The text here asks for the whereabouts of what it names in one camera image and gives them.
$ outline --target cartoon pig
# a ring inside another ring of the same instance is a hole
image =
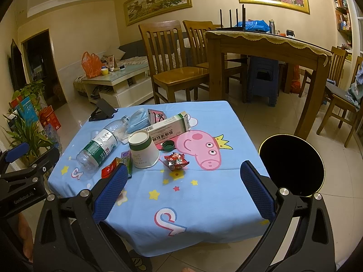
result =
[[[222,163],[216,139],[204,131],[190,130],[178,136],[175,145],[181,153],[195,156],[204,170],[216,170]]]

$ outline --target black trash can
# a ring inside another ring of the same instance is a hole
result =
[[[319,153],[305,140],[286,134],[267,138],[258,150],[271,180],[294,195],[309,197],[323,185],[325,170]]]

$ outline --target yellow crown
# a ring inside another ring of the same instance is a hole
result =
[[[214,137],[214,139],[217,141],[217,143],[219,145],[219,148],[223,148],[223,149],[233,149],[229,145],[226,145],[229,141],[223,140],[223,135],[218,136],[218,137]]]

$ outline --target blue tablecloth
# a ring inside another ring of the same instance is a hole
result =
[[[192,128],[179,136],[176,150],[186,153],[190,164],[178,172],[171,172],[161,161],[145,170],[134,167],[107,223],[144,256],[199,242],[227,243],[262,235],[268,221],[260,216],[241,181],[241,163],[250,160],[260,174],[268,174],[228,102],[141,107],[164,111],[167,117],[182,111],[190,115]],[[120,108],[113,120],[130,116],[139,108]],[[90,141],[91,132],[109,122],[84,124],[50,175],[52,190],[69,197],[91,189],[101,178],[101,169],[129,149],[128,145],[117,145],[94,176],[80,172],[76,155]]]

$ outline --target wooden chair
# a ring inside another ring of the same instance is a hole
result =
[[[176,102],[175,92],[179,90],[185,90],[186,100],[190,101],[190,88],[207,83],[209,72],[203,68],[186,65],[180,22],[141,23],[139,30],[147,52],[155,104],[160,104],[160,98],[166,103]],[[177,40],[179,40],[181,62],[177,51]],[[166,60],[169,62],[170,70],[168,70]],[[166,90],[167,99],[159,93],[159,87]]]
[[[363,62],[363,58],[358,57],[351,84],[354,83],[355,76],[358,72],[358,68],[359,68],[359,66],[361,66],[362,62]],[[347,147],[348,143],[353,135],[354,128],[356,127],[357,123],[362,119],[363,100],[361,101],[361,109],[359,111],[356,111],[353,102],[351,102],[350,100],[348,100],[348,98],[345,97],[346,91],[342,90],[341,88],[339,88],[331,83],[326,83],[325,91],[328,94],[328,97],[330,99],[330,105],[329,105],[328,110],[326,111],[325,116],[320,124],[319,129],[316,131],[316,133],[319,135],[321,133],[322,129],[324,128],[324,126],[326,125],[326,123],[328,122],[329,117],[333,116],[333,117],[337,118],[338,120],[340,120],[339,125],[338,125],[339,129],[342,127],[343,122],[346,122],[347,124],[352,126],[352,129],[350,130],[348,138],[344,143],[344,147]],[[342,116],[339,116],[339,115],[333,113],[333,109],[335,106],[339,107],[340,109],[343,109]],[[349,121],[345,118],[347,111],[351,111],[353,113],[352,121]]]
[[[206,41],[205,32],[208,30],[215,30],[217,27],[220,27],[218,24],[213,24],[211,21],[183,21],[184,27],[186,29],[186,33],[188,35],[188,39],[190,42],[190,47],[192,50],[192,59],[193,65],[196,67],[209,69],[208,63],[208,46]],[[224,76],[226,81],[226,93],[229,93],[229,78],[237,79],[241,84],[245,84],[247,88],[247,82],[245,81],[244,76],[242,75],[243,71],[247,68],[244,64],[239,62],[227,61],[225,55],[225,70]],[[209,91],[208,87],[199,86],[199,88]],[[198,88],[194,89],[194,100],[198,98]]]
[[[339,86],[339,82],[342,77],[344,60],[345,60],[345,57],[347,56],[347,51],[336,48],[336,47],[332,47],[331,52],[333,53],[333,57],[331,60],[328,79],[335,81],[336,86]],[[301,97],[304,92],[305,84],[310,84],[310,82],[307,81],[307,78],[309,77],[311,79],[314,76],[315,76],[314,74],[311,74],[308,71],[305,72],[304,79],[301,84],[301,90],[300,90],[299,97]]]

